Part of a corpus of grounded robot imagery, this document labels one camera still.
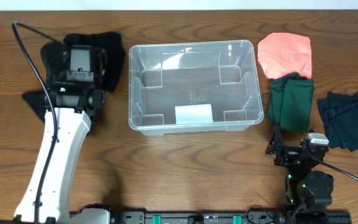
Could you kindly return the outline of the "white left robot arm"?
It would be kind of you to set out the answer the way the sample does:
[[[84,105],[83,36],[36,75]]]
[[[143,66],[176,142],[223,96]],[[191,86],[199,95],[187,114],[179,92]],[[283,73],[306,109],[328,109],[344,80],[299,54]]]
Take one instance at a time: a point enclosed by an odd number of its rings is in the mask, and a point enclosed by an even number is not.
[[[88,205],[71,214],[70,194],[78,156],[92,120],[104,104],[107,52],[100,47],[69,48],[68,68],[43,84],[45,127],[29,186],[9,223],[110,223],[112,211]]]

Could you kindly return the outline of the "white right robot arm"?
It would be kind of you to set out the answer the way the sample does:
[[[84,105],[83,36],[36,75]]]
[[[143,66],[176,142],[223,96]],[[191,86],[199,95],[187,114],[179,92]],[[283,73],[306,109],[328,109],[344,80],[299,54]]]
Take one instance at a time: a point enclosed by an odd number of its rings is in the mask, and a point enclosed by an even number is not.
[[[274,164],[287,169],[286,198],[291,203],[282,214],[272,217],[274,223],[329,223],[327,207],[332,204],[334,179],[314,170],[329,151],[324,134],[310,131],[297,147],[284,143],[280,127],[273,127],[265,153],[274,155]]]

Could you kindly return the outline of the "black sparkly knit garment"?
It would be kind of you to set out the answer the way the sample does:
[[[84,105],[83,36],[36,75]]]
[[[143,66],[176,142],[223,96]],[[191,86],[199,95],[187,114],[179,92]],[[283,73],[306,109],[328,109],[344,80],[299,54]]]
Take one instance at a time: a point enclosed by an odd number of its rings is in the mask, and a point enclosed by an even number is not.
[[[65,44],[49,42],[41,48],[40,56],[47,73],[45,86],[49,85],[55,75],[69,68],[70,47]],[[46,99],[43,90],[26,92],[22,95],[22,99],[44,123]]]

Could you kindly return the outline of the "dark navy garment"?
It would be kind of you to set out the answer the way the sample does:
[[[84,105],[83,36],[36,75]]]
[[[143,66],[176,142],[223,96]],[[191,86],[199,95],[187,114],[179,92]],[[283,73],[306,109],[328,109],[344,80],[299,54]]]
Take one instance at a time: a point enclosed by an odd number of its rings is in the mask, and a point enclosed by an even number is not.
[[[358,150],[358,92],[329,92],[326,98],[317,100],[317,105],[329,147]]]

